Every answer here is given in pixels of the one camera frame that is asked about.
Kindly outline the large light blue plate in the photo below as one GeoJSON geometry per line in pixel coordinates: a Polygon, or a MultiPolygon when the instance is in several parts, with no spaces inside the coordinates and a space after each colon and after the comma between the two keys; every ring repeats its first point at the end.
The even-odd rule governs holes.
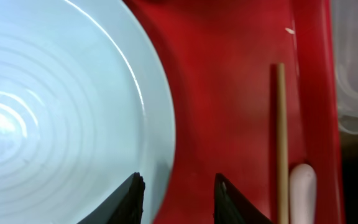
{"type": "Polygon", "coordinates": [[[138,172],[152,223],[175,154],[160,59],[119,0],[0,0],[0,223],[79,223],[138,172]]]}

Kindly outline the clear plastic bin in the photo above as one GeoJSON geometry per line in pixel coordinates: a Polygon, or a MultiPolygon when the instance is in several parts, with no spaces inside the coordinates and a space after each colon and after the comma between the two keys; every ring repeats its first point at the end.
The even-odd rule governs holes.
{"type": "Polygon", "coordinates": [[[358,0],[331,1],[339,129],[358,134],[358,0]]]}

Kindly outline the wooden chopstick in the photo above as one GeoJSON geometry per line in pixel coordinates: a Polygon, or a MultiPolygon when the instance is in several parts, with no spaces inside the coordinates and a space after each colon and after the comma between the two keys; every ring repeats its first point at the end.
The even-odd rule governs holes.
{"type": "Polygon", "coordinates": [[[277,223],[289,224],[288,129],[285,66],[277,65],[277,223]]]}

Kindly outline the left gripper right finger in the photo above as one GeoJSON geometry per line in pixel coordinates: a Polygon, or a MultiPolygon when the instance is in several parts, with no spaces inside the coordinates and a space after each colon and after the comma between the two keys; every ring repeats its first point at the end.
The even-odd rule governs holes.
{"type": "Polygon", "coordinates": [[[272,224],[242,193],[222,174],[214,180],[214,224],[272,224]]]}

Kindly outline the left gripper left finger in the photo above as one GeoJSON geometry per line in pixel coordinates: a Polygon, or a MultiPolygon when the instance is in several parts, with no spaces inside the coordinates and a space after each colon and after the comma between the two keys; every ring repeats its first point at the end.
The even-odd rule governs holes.
{"type": "Polygon", "coordinates": [[[145,182],[135,172],[78,224],[141,224],[145,182]]]}

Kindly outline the white plastic fork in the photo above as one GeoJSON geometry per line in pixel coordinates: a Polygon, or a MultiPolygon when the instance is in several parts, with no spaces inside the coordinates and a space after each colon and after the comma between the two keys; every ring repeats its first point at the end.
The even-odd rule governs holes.
{"type": "Polygon", "coordinates": [[[299,164],[289,178],[291,224],[313,224],[316,210],[317,177],[308,164],[299,164]]]}

